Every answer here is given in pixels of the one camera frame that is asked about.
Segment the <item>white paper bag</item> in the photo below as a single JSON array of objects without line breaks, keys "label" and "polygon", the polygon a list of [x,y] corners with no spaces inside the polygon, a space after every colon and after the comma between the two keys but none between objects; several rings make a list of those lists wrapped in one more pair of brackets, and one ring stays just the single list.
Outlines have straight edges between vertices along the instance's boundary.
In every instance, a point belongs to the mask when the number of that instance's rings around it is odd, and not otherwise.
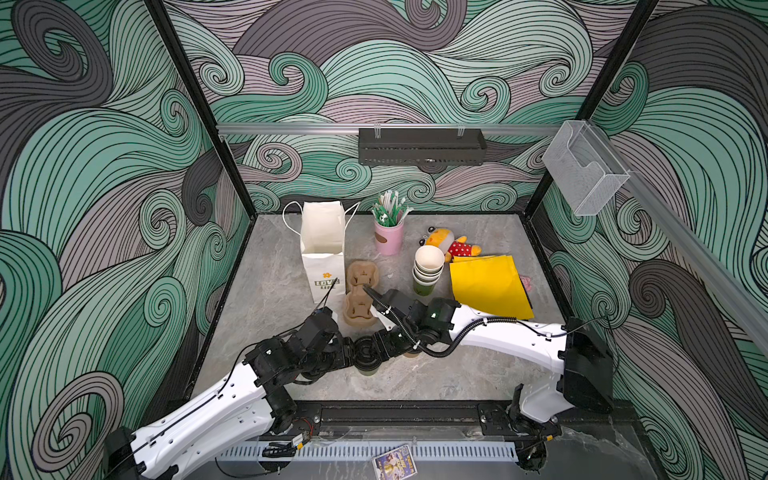
[{"label": "white paper bag", "polygon": [[[300,212],[300,229],[294,229],[286,219],[291,207]],[[299,236],[302,264],[315,303],[326,302],[339,312],[346,295],[345,234],[360,203],[345,208],[340,201],[289,202],[282,210],[284,225]]]}]

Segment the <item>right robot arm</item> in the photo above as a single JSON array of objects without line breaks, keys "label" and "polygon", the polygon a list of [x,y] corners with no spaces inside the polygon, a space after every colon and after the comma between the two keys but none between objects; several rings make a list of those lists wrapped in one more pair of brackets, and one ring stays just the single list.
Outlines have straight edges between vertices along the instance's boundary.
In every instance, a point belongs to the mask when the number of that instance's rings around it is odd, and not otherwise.
[{"label": "right robot arm", "polygon": [[598,414],[614,409],[614,354],[597,333],[596,319],[545,324],[495,316],[452,299],[434,298],[425,305],[395,289],[364,291],[372,300],[371,313],[384,325],[373,335],[377,362],[406,353],[446,358],[460,346],[479,347],[549,371],[546,379],[515,394],[516,413],[531,421],[547,423],[572,408]]}]

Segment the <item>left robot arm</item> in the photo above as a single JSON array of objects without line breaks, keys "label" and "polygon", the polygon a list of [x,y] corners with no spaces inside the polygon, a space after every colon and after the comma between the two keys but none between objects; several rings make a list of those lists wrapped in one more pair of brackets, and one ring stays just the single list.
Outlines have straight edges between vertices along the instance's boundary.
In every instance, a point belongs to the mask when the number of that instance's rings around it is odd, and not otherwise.
[{"label": "left robot arm", "polygon": [[252,437],[290,429],[297,406],[287,385],[331,365],[342,338],[328,307],[314,310],[288,338],[254,344],[217,384],[136,431],[120,427],[104,444],[107,479],[183,479]]}]

